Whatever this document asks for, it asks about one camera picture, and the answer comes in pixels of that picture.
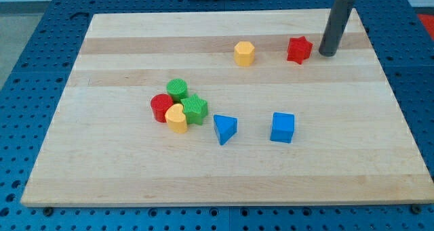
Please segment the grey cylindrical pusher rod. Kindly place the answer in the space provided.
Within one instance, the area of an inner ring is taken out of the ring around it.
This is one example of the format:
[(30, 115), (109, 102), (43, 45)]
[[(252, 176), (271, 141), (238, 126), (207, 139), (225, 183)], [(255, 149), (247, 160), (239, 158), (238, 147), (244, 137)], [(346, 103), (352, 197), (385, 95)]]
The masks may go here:
[(355, 0), (335, 0), (330, 10), (325, 31), (319, 46), (319, 53), (325, 57), (336, 54)]

